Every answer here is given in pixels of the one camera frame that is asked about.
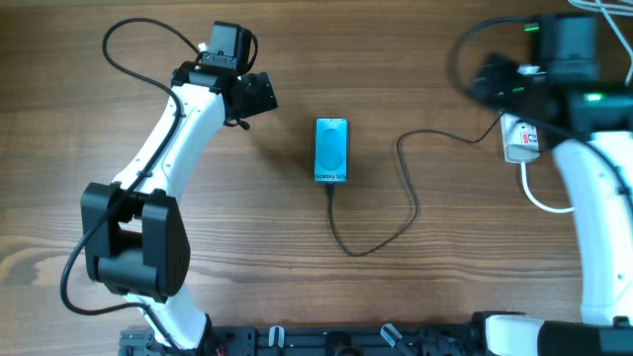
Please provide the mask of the blue screen smartphone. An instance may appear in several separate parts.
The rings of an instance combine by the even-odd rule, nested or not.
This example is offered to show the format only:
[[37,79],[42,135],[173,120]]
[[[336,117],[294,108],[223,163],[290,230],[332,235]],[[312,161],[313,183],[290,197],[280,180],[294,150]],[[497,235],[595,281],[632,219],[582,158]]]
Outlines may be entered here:
[[315,125],[314,180],[345,183],[348,175],[348,121],[319,118]]

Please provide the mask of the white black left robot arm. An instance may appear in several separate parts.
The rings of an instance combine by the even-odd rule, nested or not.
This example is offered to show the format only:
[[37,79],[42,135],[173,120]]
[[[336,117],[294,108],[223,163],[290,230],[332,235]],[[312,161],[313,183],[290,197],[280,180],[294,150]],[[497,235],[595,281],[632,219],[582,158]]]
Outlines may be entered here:
[[140,310],[167,353],[202,353],[211,339],[211,322],[185,286],[191,247],[179,203],[190,175],[222,127],[246,128],[247,118],[277,106],[265,72],[186,61],[135,159],[81,197],[89,278]]

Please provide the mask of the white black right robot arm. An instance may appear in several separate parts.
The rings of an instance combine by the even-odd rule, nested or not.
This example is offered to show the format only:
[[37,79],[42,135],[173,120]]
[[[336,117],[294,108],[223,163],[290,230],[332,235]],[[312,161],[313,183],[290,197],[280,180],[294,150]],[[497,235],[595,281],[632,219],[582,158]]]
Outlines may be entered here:
[[599,78],[596,25],[583,14],[523,17],[532,58],[491,54],[463,93],[502,117],[526,160],[543,132],[563,179],[582,262],[581,318],[508,311],[478,318],[488,355],[628,355],[632,351],[632,91]]

